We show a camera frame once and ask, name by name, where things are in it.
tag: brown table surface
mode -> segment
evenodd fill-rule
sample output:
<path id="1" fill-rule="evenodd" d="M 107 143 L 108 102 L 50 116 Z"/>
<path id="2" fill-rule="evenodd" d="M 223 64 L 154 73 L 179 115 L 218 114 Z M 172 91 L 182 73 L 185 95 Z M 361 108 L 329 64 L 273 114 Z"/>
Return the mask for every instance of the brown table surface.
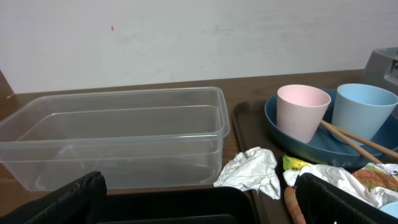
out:
<path id="1" fill-rule="evenodd" d="M 278 75 L 268 77 L 251 78 L 230 78 L 221 80 L 206 80 L 195 82 L 163 83 L 140 86 L 122 86 L 111 88 L 97 88 L 89 90 L 57 91 L 46 93 L 17 94 L 6 100 L 0 100 L 0 120 L 3 120 L 28 102 L 46 95 L 59 95 L 67 93 L 89 93 L 99 91 L 126 91 L 126 90 L 147 90 L 158 88 L 185 88 L 200 86 L 216 86 L 224 92 L 229 118 L 233 108 L 240 102 L 249 100 L 266 100 L 276 93 L 277 89 L 289 84 L 303 84 L 324 88 L 337 88 L 344 83 L 359 82 L 362 70 L 351 70 L 342 72 L 322 72 L 296 75 Z M 239 152 L 239 144 L 235 131 L 231 124 L 231 132 L 224 141 L 223 166 L 234 158 Z M 182 190 L 209 188 L 212 185 L 191 186 L 191 187 L 167 187 L 155 189 L 121 189 L 109 190 L 109 194 L 150 192 L 160 190 Z M 13 209 L 46 195 L 48 192 L 29 192 L 0 164 L 0 216 L 11 212 Z"/>

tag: carrot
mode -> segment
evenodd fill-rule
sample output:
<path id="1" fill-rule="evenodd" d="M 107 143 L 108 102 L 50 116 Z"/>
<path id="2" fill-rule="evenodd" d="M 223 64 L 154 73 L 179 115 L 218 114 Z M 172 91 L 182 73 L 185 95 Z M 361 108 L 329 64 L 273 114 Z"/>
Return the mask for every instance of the carrot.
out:
<path id="1" fill-rule="evenodd" d="M 307 224 L 296 199 L 296 190 L 292 187 L 286 187 L 285 189 L 285 203 L 294 224 Z"/>

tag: dark brown tray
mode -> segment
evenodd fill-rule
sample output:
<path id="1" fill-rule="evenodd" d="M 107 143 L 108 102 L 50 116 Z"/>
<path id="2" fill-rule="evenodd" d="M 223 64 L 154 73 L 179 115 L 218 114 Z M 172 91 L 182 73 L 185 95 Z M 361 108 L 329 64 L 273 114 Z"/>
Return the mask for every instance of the dark brown tray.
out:
<path id="1" fill-rule="evenodd" d="M 262 192 L 252 191 L 260 222 L 262 224 L 292 223 L 284 201 L 284 190 L 287 185 L 282 175 L 284 171 L 282 158 L 285 152 L 272 140 L 268 132 L 264 114 L 265 102 L 261 100 L 238 104 L 233 110 L 233 124 L 242 152 L 260 146 L 270 149 L 278 162 L 275 171 L 281 186 L 281 198 L 274 200 Z"/>

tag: wooden chopstick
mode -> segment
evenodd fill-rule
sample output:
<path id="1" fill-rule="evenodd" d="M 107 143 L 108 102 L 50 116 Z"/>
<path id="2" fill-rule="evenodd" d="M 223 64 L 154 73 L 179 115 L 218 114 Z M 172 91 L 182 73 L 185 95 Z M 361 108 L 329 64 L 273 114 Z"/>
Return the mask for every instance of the wooden chopstick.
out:
<path id="1" fill-rule="evenodd" d="M 365 149 L 363 149 L 361 146 L 355 144 L 349 137 L 346 137 L 342 132 L 338 131 L 335 127 L 333 127 L 331 124 L 327 123 L 326 121 L 321 120 L 321 124 L 329 130 L 331 133 L 337 135 L 339 138 L 341 138 L 347 145 L 351 146 L 355 150 L 357 150 L 362 156 L 365 158 L 369 159 L 371 162 L 374 164 L 382 164 L 382 162 L 376 157 L 372 156 L 372 154 L 368 153 Z"/>
<path id="2" fill-rule="evenodd" d="M 391 149 L 388 149 L 388 148 L 386 148 L 386 147 L 384 147 L 384 146 L 381 146 L 381 145 L 379 145 L 379 144 L 377 144 L 377 143 L 374 143 L 374 142 L 372 142 L 372 141 L 369 141 L 369 140 L 367 140 L 367 139 L 364 139 L 364 138 L 362 138 L 362 137 L 359 137 L 359 136 L 357 136 L 356 134 L 353 134 L 353 133 L 351 133 L 351 132 L 349 132 L 349 131 L 346 131 L 346 130 L 344 130 L 344 129 L 341 129 L 341 128 L 337 127 L 337 126 L 334 126 L 334 125 L 332 125 L 332 126 L 333 126 L 335 129 L 337 129 L 337 131 L 343 133 L 345 136 L 350 137 L 350 138 L 352 138 L 352 139 L 355 139 L 355 140 L 357 140 L 357 141 L 359 141 L 359 142 L 361 142 L 361 143 L 363 143 L 363 144 L 365 144 L 365 145 L 368 145 L 368 146 L 370 146 L 370 147 L 372 147 L 372 148 L 374 148 L 374 149 L 377 149 L 378 151 L 381 151 L 382 153 L 385 153 L 385 154 L 387 154 L 387 155 L 389 155 L 389 156 L 392 156 L 392 157 L 398 159 L 398 152 L 394 152 L 394 151 L 391 150 Z"/>

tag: transparent storage box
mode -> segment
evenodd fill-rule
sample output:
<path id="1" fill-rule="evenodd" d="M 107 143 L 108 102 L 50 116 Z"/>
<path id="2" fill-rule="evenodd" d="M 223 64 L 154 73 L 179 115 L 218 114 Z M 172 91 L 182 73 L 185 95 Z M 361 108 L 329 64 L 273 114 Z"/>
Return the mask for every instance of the transparent storage box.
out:
<path id="1" fill-rule="evenodd" d="M 109 189 L 212 184 L 228 133 L 215 87 L 45 96 L 0 122 L 0 161 L 27 190 L 94 170 Z"/>

